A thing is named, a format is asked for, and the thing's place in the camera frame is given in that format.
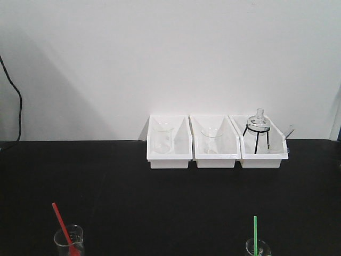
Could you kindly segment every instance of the black cable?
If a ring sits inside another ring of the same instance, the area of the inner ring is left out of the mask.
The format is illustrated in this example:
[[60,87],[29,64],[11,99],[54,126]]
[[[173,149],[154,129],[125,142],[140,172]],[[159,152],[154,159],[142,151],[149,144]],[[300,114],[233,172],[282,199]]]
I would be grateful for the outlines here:
[[6,74],[6,77],[7,77],[7,79],[8,79],[8,81],[10,82],[10,84],[13,86],[13,88],[15,89],[15,91],[18,93],[18,96],[19,96],[19,99],[20,99],[20,108],[19,108],[19,134],[18,134],[18,138],[17,138],[17,140],[16,140],[16,142],[18,142],[19,140],[20,140],[20,138],[21,138],[21,113],[22,113],[22,96],[21,96],[21,93],[20,93],[20,91],[18,90],[18,88],[14,85],[14,83],[12,82],[12,80],[11,80],[11,78],[10,78],[10,76],[9,76],[9,73],[7,72],[7,69],[6,69],[6,67],[5,67],[5,64],[4,64],[4,62],[3,62],[3,60],[2,60],[2,58],[1,58],[1,55],[0,55],[0,62],[1,62],[1,65],[2,65],[2,68],[4,69],[4,71],[5,71],[5,74]]

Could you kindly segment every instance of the empty glass beaker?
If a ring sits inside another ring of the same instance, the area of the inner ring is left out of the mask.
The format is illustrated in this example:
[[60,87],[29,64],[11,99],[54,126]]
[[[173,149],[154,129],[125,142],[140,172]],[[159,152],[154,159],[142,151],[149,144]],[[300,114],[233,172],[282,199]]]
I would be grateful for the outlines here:
[[203,135],[203,148],[205,154],[219,154],[222,147],[223,132],[217,128],[205,128],[201,130]]
[[168,123],[158,123],[158,126],[154,127],[153,136],[153,149],[157,153],[165,154],[172,149],[172,132],[173,127]]

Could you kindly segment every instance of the black metal stand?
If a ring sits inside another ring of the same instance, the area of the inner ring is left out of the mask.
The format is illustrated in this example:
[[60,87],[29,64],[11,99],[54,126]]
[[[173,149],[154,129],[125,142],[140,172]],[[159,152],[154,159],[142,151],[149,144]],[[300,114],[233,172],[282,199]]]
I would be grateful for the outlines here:
[[270,127],[269,127],[269,129],[267,129],[266,131],[260,132],[260,131],[255,131],[255,130],[251,129],[251,128],[246,124],[245,130],[244,130],[244,133],[243,133],[243,136],[245,135],[247,129],[249,129],[250,131],[253,131],[253,132],[256,132],[256,133],[257,133],[256,146],[255,146],[255,154],[257,153],[258,140],[259,140],[259,134],[260,134],[260,133],[266,132],[267,149],[270,149],[270,148],[269,148],[269,130],[270,130]]

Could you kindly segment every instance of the white tray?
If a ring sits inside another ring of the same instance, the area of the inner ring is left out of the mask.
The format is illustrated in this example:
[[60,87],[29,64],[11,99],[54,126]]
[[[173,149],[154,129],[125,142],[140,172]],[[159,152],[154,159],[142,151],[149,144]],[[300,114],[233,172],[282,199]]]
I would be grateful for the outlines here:
[[[198,168],[233,168],[240,159],[239,137],[227,116],[190,116],[194,135],[194,160]],[[203,129],[216,128],[222,131],[217,154],[204,152]]]
[[[154,127],[168,123],[173,127],[172,148],[167,153],[158,153],[153,149]],[[149,116],[147,134],[147,160],[152,169],[188,168],[193,159],[192,135],[188,116]]]
[[243,136],[247,119],[250,116],[229,116],[240,138],[241,166],[243,168],[279,168],[282,159],[288,159],[287,142],[283,133],[270,121],[269,144],[267,149],[266,133],[259,136],[257,153],[254,154],[256,136],[248,130]]

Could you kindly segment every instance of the black tabletop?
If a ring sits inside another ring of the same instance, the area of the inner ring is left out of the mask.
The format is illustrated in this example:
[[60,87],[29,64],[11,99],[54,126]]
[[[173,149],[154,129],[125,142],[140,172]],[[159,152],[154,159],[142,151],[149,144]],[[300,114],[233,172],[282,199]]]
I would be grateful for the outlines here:
[[56,202],[92,255],[341,254],[341,143],[289,140],[279,169],[152,170],[143,141],[21,142],[0,153],[0,255],[58,255]]

